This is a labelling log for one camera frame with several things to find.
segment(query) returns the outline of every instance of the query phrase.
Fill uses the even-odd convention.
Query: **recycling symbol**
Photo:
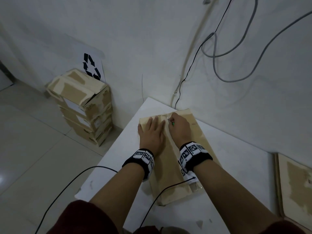
[[[90,71],[92,71],[92,70],[90,70],[90,71],[88,71],[88,61],[90,61],[90,64],[94,67],[94,70],[95,70],[95,72],[97,73],[97,74],[93,74],[92,75],[92,73],[90,72]],[[89,76],[91,76],[91,77],[93,77],[93,78],[95,78],[95,79],[98,79],[98,80],[100,80],[101,79],[101,74],[99,73],[99,70],[96,68],[96,65],[95,65],[95,63],[94,63],[94,61],[92,60],[92,57],[89,55],[89,54],[84,54],[84,63],[83,63],[83,68],[84,68],[84,70],[85,70],[85,72],[89,75]]]

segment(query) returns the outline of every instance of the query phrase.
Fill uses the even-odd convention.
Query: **white wall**
[[[228,2],[216,2],[196,48]],[[218,53],[239,41],[253,6],[254,0],[233,0],[218,30]],[[248,74],[267,42],[311,7],[312,0],[259,0],[243,44],[217,60],[219,73],[226,79]],[[2,0],[0,59],[43,90],[76,64],[75,43],[96,49],[112,89],[115,124],[125,127],[142,104],[142,74],[144,97],[170,103],[206,8],[202,0]],[[221,82],[212,60],[199,53],[177,109],[191,108],[203,122],[312,167],[311,23],[309,16],[280,35],[243,82]]]

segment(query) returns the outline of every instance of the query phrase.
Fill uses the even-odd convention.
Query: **flat cardboard box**
[[[312,169],[280,153],[274,154],[274,161],[280,216],[311,233]]]
[[[63,113],[63,116],[67,118],[68,120],[75,122],[77,125],[85,128],[86,130],[95,132],[98,130],[100,125],[102,125],[103,122],[105,122],[106,119],[112,114],[113,108],[112,108],[112,104],[109,103],[104,108],[104,111],[102,112],[102,114],[94,118],[92,121],[88,121],[87,119],[82,118],[80,114],[72,110],[65,109],[61,106],[60,106],[60,110]]]
[[[113,123],[111,120],[111,117],[109,117],[102,125],[101,125],[101,133],[99,134],[98,137],[95,137],[91,131],[88,131],[84,129],[83,127],[77,125],[76,123],[65,119],[68,125],[70,125],[74,131],[76,132],[77,135],[80,137],[86,139],[87,141],[90,141],[91,143],[100,146],[104,140],[107,138],[108,134],[113,128]]]
[[[77,69],[54,78],[47,91],[62,108],[73,110],[88,121],[101,115],[111,102],[107,84]]]
[[[208,153],[213,157],[213,160],[220,165],[215,153],[213,152],[210,144],[208,143],[205,135],[203,134],[201,128],[199,127],[196,119],[189,109],[176,111],[177,114],[186,118],[191,127],[192,140],[201,144]],[[154,198],[156,198],[159,193],[170,185],[177,184],[179,182],[184,181],[183,172],[181,171],[181,167],[178,163],[178,159],[180,157],[180,148],[174,144],[172,137],[170,136],[168,129],[168,120],[167,117],[170,118],[172,113],[165,115],[158,115],[160,123],[161,121],[166,121],[166,126],[164,130],[164,134],[166,137],[165,148],[162,153],[155,158],[155,165],[152,171],[152,174],[149,178],[152,194]],[[149,117],[140,118],[139,123],[142,125],[143,129],[145,129],[146,123]],[[162,195],[157,199],[157,205],[166,205],[173,201],[184,198],[188,195],[191,195],[195,190],[191,186],[193,184],[183,183],[178,186],[174,186],[172,188],[167,189],[162,193]]]

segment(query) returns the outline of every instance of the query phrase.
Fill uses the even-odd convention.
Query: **person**
[[[169,131],[174,143],[181,151],[187,150],[187,155],[191,156],[187,162],[181,159],[180,164],[186,171],[192,170],[196,174],[231,234],[304,233],[291,222],[283,221],[270,212],[238,181],[217,165],[202,146],[192,142],[190,125],[185,118],[173,113],[170,121],[174,122],[174,124],[169,123]],[[165,121],[158,124],[158,117],[148,120],[145,131],[139,124],[140,149],[124,163],[122,169],[96,193],[90,202],[77,200],[70,203],[48,234],[123,233],[125,231],[123,224],[138,189],[153,168],[150,166],[150,161],[154,162],[153,157],[161,153],[165,140],[164,125]],[[193,156],[189,154],[191,146],[198,149],[195,150],[198,153]],[[141,158],[143,153],[147,154],[148,166]],[[142,227],[135,233],[170,232],[165,232],[165,228],[159,231],[153,226]],[[188,232],[175,230],[173,233]]]

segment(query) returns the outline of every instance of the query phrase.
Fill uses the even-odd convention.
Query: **person's left hand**
[[[165,142],[163,128],[165,120],[158,125],[158,116],[149,118],[143,131],[141,124],[138,125],[138,134],[140,136],[140,149],[149,149],[156,157],[161,153]]]

